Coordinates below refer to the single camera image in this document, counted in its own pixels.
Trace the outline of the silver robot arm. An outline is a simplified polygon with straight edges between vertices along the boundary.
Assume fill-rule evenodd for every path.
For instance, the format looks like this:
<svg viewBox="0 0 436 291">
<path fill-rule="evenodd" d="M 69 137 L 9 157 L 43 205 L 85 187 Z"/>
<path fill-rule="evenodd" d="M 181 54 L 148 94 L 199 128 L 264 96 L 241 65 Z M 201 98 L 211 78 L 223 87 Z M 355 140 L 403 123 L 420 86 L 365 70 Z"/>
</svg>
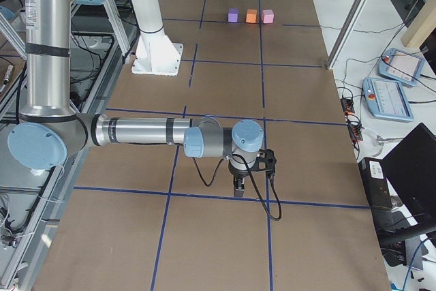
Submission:
<svg viewBox="0 0 436 291">
<path fill-rule="evenodd" d="M 193 159 L 228 161 L 234 195 L 246 177 L 265 171 L 264 132 L 245 119 L 225 128 L 212 119 L 120 118 L 76 112 L 70 102 L 71 6 L 75 0 L 25 0 L 28 96 L 7 137 L 14 159 L 47 170 L 69 156 L 106 144 L 180 145 Z"/>
</svg>

